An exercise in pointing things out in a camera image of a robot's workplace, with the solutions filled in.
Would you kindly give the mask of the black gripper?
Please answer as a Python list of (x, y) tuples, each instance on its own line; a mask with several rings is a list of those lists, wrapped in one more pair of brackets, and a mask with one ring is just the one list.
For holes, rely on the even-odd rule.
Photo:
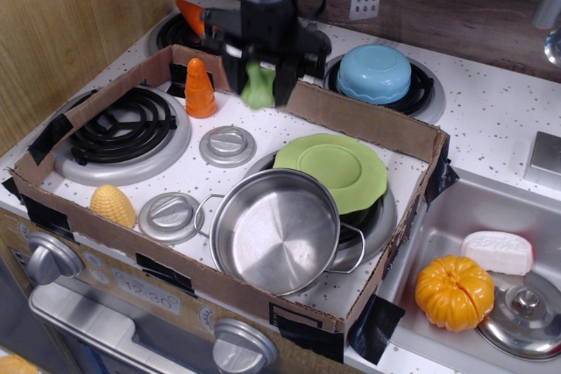
[(236, 10), (210, 8), (202, 13), (203, 44), (220, 51), (230, 87), (241, 94), (249, 61), (275, 67), (275, 106), (288, 100), (304, 68), (323, 68), (331, 53), (329, 38), (303, 25), (296, 0), (241, 0)]

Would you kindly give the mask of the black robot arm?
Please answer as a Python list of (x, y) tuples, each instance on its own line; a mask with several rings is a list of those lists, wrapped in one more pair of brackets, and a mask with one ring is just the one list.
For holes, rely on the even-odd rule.
[[(310, 18), (325, 5), (322, 0)], [(324, 77), (331, 54), (329, 37), (300, 16), (298, 0), (240, 0), (237, 10), (207, 9), (201, 14), (202, 44), (220, 52), (230, 87), (239, 94), (249, 81), (248, 63), (273, 65), (274, 103), (284, 106), (303, 76)]]

